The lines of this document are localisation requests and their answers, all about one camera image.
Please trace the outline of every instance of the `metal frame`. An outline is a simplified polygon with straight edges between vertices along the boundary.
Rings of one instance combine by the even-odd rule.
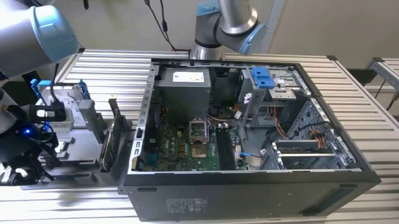
[[[367,69],[374,70],[383,79],[391,84],[396,92],[399,92],[399,59],[382,59],[375,57],[370,62]]]
[[[141,102],[151,58],[187,58],[187,53],[149,52],[88,49],[71,71],[59,78],[75,82],[83,78],[96,101],[96,110],[104,117],[111,117],[111,108],[104,106],[109,96],[117,97],[119,106],[128,119],[137,122],[136,104]],[[315,85],[320,89],[334,114],[354,139],[358,148],[382,177],[382,184],[367,194],[359,196],[328,217],[259,218],[241,220],[219,220],[221,224],[245,224],[251,222],[276,224],[280,222],[308,223],[334,222],[336,224],[384,223],[396,224],[399,220],[399,140],[398,125],[383,113],[372,96],[362,86],[356,87],[346,69],[340,69],[325,56],[253,55],[227,54],[228,60],[269,61],[300,63]],[[73,218],[73,221],[109,221],[140,223],[127,196],[117,195],[117,187],[91,189],[57,189],[52,191],[21,191],[16,188],[1,188],[1,205],[15,213],[4,212],[1,220],[32,220],[43,223]]]

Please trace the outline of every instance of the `black cable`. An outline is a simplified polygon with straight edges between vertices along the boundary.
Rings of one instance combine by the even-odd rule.
[[[159,27],[159,29],[160,29],[160,32],[161,32],[161,36],[163,36],[164,40],[167,41],[167,43],[169,44],[172,50],[175,50],[175,46],[172,45],[171,41],[168,40],[168,38],[165,37],[165,35],[164,35],[164,33],[163,33],[161,25],[160,25],[160,22],[157,21],[157,18],[156,18],[153,9],[152,9],[152,7],[151,7],[151,5],[149,5],[149,1],[148,1],[148,4],[147,4],[147,1],[144,1],[144,2],[145,2],[145,5],[148,6],[148,8],[149,8],[149,10],[151,10],[153,19],[155,19],[155,21],[156,21],[156,25],[157,25],[157,27]]]
[[[168,24],[167,24],[167,21],[164,20],[163,0],[160,0],[160,3],[161,3],[161,29],[168,38],[168,41],[171,41],[169,36],[168,36]]]
[[[269,139],[269,136],[272,135],[272,133],[276,131],[276,127],[271,127],[268,130],[267,130],[267,132],[265,132],[265,134],[264,134],[264,136],[265,136],[265,140],[263,141],[263,143],[261,143],[261,149],[264,149],[264,147],[265,147],[265,145],[267,145],[267,143],[268,142],[272,142],[272,140]]]
[[[305,125],[305,126],[303,126],[303,127],[299,127],[299,128],[297,128],[297,131],[304,130],[307,127],[320,126],[320,125],[325,125],[325,124],[328,124],[328,123],[329,123],[328,121],[321,121],[321,122],[317,122],[317,123],[311,123],[311,124],[308,124],[308,125]]]
[[[376,98],[376,97],[379,96],[380,89],[382,89],[382,87],[384,86],[384,84],[386,84],[386,80],[382,82],[382,84],[380,84],[380,88],[379,88],[379,90],[376,91],[376,94],[375,94],[375,97],[374,97],[374,98]]]
[[[43,6],[36,0],[31,0],[31,2],[32,2],[33,4],[36,4],[39,7]]]
[[[191,52],[191,50],[189,49],[177,49],[177,48],[175,48],[175,46],[173,46],[171,40],[169,40],[168,24],[167,24],[167,21],[164,19],[163,1],[160,0],[160,3],[161,3],[161,25],[160,25],[160,22],[157,21],[153,9],[152,9],[152,7],[149,5],[149,0],[144,0],[144,3],[145,3],[145,5],[148,6],[148,8],[151,10],[152,16],[153,16],[155,21],[156,21],[156,25],[157,25],[157,27],[160,29],[160,32],[161,32],[161,36],[163,36],[164,40],[167,41],[167,43],[169,44],[171,48],[172,48],[172,51],[187,51],[188,52],[188,58],[189,58],[189,52]]]
[[[387,111],[391,109],[392,105],[394,105],[395,100],[391,100],[390,105],[387,107]]]
[[[57,68],[60,66],[60,63],[56,63],[56,69],[55,69],[55,75],[52,77],[52,82],[51,82],[51,85],[49,85],[49,93],[51,93],[51,96],[52,96],[52,99],[53,99],[53,102],[60,102],[56,95],[55,95],[55,81],[56,81],[56,75],[57,75]]]
[[[31,140],[32,142],[36,142],[36,143],[45,143],[45,142],[49,142],[49,141],[52,140],[52,138],[55,137],[55,129],[53,129],[52,126],[51,126],[48,123],[45,123],[45,122],[41,122],[40,124],[41,124],[43,126],[47,126],[47,127],[49,128],[49,130],[51,130],[49,137],[48,137],[45,140],[37,140],[37,139],[33,139],[33,138],[29,137],[29,140]]]
[[[253,155],[253,154],[251,154],[251,156],[253,156],[253,157],[256,157],[256,158],[263,158],[263,156]]]

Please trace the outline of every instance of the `white wall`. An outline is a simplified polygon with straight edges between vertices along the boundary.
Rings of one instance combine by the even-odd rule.
[[[285,0],[269,53],[335,55],[347,68],[399,58],[399,0]]]
[[[176,48],[189,49],[195,40],[196,4],[201,0],[164,0],[168,34]],[[272,0],[252,0],[260,21],[267,21]],[[171,50],[163,40],[143,0],[57,0],[55,6],[67,17],[81,45],[88,49]],[[151,6],[161,19],[160,1]]]

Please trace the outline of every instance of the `label on power supply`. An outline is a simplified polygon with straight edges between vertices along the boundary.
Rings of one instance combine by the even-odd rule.
[[[204,82],[204,73],[203,72],[176,71],[176,72],[173,72],[173,82],[203,83]]]

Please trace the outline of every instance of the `motherboard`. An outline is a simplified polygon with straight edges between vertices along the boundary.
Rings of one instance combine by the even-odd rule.
[[[245,159],[239,157],[236,151],[241,149],[237,128],[205,129],[207,139],[192,141],[193,135],[199,137],[204,133],[200,126],[164,126],[157,152],[147,154],[144,170],[217,171],[227,170],[225,166],[245,170]]]

